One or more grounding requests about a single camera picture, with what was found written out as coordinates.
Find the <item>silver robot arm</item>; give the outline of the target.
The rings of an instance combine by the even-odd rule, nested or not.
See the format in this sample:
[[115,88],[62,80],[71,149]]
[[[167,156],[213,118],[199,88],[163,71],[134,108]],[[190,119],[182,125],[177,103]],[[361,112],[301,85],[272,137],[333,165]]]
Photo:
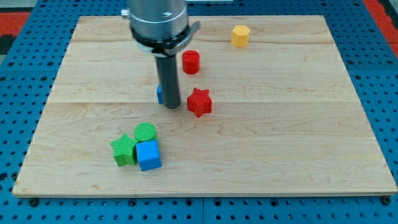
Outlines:
[[132,36],[157,57],[182,51],[201,28],[189,23],[185,0],[127,0]]

